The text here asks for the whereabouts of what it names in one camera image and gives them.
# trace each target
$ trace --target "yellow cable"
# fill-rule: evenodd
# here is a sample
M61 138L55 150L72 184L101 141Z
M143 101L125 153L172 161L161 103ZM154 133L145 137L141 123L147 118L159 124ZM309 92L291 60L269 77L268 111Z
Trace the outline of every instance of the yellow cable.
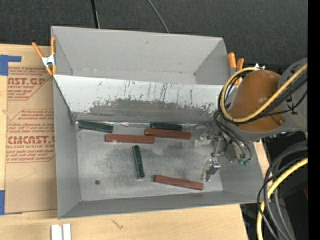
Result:
M220 100L220 107L221 107L221 110L222 110L222 113L223 115L235 122L235 123L242 123L242 122L245 122L245 121L248 121L252 118L254 118L255 116L259 115L263 110L266 109L267 106L269 106L304 70L306 70L308 67L308 63L304 64L301 68L299 68L299 70L297 70L285 83L284 85L282 85L267 101L265 104L263 104L259 109L257 109L255 112L253 112L252 114L246 116L246 117L243 117L243 118L235 118L235 117L232 117L228 111L226 110L226 107L225 107L225 94L226 94L226 91L227 91L227 88L230 84L230 82L232 81L232 79L234 79L237 75L243 73L243 72L246 72L246 71L252 71L253 69L255 70L259 70L255 67L246 67L242 70L239 70L237 71L236 73L234 73L229 79L228 81L225 83L223 89L222 89L222 93L221 93L221 100Z
M279 178L277 178L271 187L268 189L267 197L269 198L271 194L275 191L275 189L294 171L299 169L300 167L306 165L308 163L308 158L304 158L303 160L295 163L293 166L291 166L289 169L287 169L285 172L283 172ZM262 200L260 204L261 211L263 212L265 210L265 201ZM256 219L256 234L258 236L258 240L264 240L263 234L262 234L262 216L260 213L258 213L257 219Z

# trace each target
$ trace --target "white object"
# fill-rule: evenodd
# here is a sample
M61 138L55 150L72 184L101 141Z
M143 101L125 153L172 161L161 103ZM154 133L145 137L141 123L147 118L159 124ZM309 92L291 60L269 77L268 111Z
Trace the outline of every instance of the white object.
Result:
M71 225L52 225L51 226L51 240L71 240Z

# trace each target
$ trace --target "blue tape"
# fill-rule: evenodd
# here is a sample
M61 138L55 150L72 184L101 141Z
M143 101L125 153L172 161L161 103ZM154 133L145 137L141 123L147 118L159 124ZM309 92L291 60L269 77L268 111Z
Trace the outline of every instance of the blue tape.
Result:
M0 215L5 215L5 191L0 190Z
M9 62L21 62L21 56L0 55L0 76L8 75Z

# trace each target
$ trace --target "black cord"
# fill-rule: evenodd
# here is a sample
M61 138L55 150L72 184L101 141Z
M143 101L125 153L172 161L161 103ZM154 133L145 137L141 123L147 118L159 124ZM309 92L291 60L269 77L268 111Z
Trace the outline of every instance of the black cord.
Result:
M158 16L159 20L161 21L162 25L165 28L165 31L169 34L170 32L169 32L164 20L162 19L162 17L160 16L159 12L157 11L156 7L153 5L153 3L150 0L147 0L147 1L151 5L151 7L154 10L155 14Z
M268 182L270 181L270 174L272 173L272 171L275 171L275 175L279 175L279 172L282 171L278 171L278 168L279 168L279 165L281 163L281 161L293 154L293 153L296 153L296 152L299 152L299 151L306 151L308 150L308 142L307 141L301 141L301 142L298 142L290 147L288 147L285 151L283 151L273 162L272 164L269 166L266 174L265 174L265 178L264 178L264 184L263 184L263 191L264 191L264 203L265 203L265 209L267 210L269 216L270 216L270 219L271 221L273 222L273 225L275 226L275 228L277 229L277 231L284 237L284 239L288 239L285 235L285 233L280 229L279 225L278 225L278 222L276 221L274 215L273 215L273 212L271 211L271 208L270 208L270 204L268 202ZM287 163L283 168L287 168L289 167L290 165L292 164L292 162L290 163ZM261 191L259 191L259 195L258 195L258 199L257 199L257 205L259 207L259 212L261 213L261 216L263 214L263 212L261 211L261 208L259 206L259 201L260 201L260 194L261 194Z
M100 22L99 22L99 18L98 18L98 12L96 9L95 0L91 0L91 7L92 7L92 12L93 12L93 17L94 17L95 28L100 29Z
M244 72L245 76L250 73L251 71L247 71ZM228 93L227 95L224 97L224 100L226 101L228 96L229 96L229 92L233 86L234 81L236 81L236 79L239 78L240 75L237 75L234 79L231 80L230 84L231 87L229 87ZM223 113L221 114L222 117L227 121L230 122L232 124L236 124L236 125L241 125L241 124L247 124L253 121L256 121L260 118L264 118L264 117L270 117L270 116L275 116L275 115L279 115L279 114L283 114L289 111L293 111L295 108L297 108L300 103L304 100L304 98L306 97L308 90L306 90L306 92L302 95L302 97L300 98L300 100L293 105L292 107L289 107L288 110L284 110L284 111L279 111L279 112L274 112L274 113L270 113L271 111L273 111L274 109L276 109L281 103L283 103L292 93L294 93L296 90L298 90L306 81L308 81L308 72L305 72L301 75L301 77L299 77L299 79L297 79L294 83L291 83L291 85L289 87L286 88L286 90L284 90L278 97L276 100L274 100L268 107L265 108L264 111L262 111L260 114L256 115L255 117L248 119L244 122L237 122L235 123L233 120L230 120L228 118L226 118Z
M262 187L260 188L259 192L258 192L258 195L257 195L257 200L256 200L256 203L257 203L257 206L258 206L258 211L259 213L261 214L265 224L267 225L270 233L273 235L273 237L275 239L278 239L277 235L275 234L274 230L272 229L271 225L270 225L270 222L269 220L267 219L266 215L264 214L264 212L262 212L261 210L261 207L259 205L260 203L260 198L261 198L261 193L262 191L265 189L265 187L267 186L268 187L268 183L272 180L275 180L279 175L281 175L285 170L287 170L292 164L294 164L295 162L299 161L299 160L302 160L303 158L305 158L304 156L301 156L299 158L296 158L295 160L287 163L286 165L284 165L280 170L278 170L275 174L273 174L271 177L269 177L267 179L266 182L263 183Z

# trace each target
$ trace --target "wooden table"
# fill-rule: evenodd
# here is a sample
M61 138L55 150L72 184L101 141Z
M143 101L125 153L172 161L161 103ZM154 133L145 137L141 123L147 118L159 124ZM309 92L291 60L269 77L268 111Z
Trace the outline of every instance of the wooden table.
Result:
M41 50L49 54L48 47ZM34 52L31 45L0 44L1 55ZM5 176L7 82L6 76L0 76L0 190L4 189ZM255 146L265 172L268 160L261 141ZM57 219L56 210L7 214L0 216L0 236L8 240L49 240L51 225L69 223L72 240L248 239L239 204L63 220Z

